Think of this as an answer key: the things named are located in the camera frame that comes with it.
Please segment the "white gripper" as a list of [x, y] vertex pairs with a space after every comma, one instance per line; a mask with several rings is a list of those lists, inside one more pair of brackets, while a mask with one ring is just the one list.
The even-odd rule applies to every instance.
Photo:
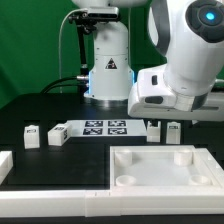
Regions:
[[212, 92], [199, 109], [193, 98], [178, 98], [164, 82], [165, 66], [142, 69], [128, 99], [128, 115], [169, 120], [224, 121], [224, 93]]

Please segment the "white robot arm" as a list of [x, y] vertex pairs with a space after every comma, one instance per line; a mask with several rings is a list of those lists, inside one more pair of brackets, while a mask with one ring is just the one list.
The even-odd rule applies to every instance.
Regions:
[[142, 69], [128, 99], [137, 118], [224, 121], [224, 0], [152, 0], [148, 34], [166, 58]]

